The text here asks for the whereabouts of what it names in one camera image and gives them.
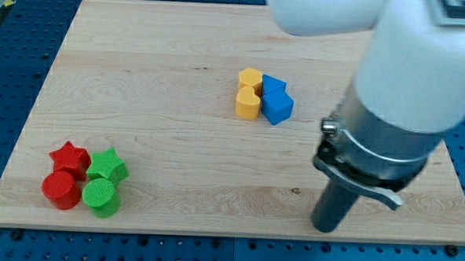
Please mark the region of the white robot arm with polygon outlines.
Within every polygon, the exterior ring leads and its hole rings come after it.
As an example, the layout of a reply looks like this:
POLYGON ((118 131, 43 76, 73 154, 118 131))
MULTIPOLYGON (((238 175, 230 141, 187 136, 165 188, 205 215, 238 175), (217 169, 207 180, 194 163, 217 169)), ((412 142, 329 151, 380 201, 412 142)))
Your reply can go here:
POLYGON ((374 115, 444 133, 465 118, 465 0, 265 0, 288 34, 373 31, 353 78, 374 115))

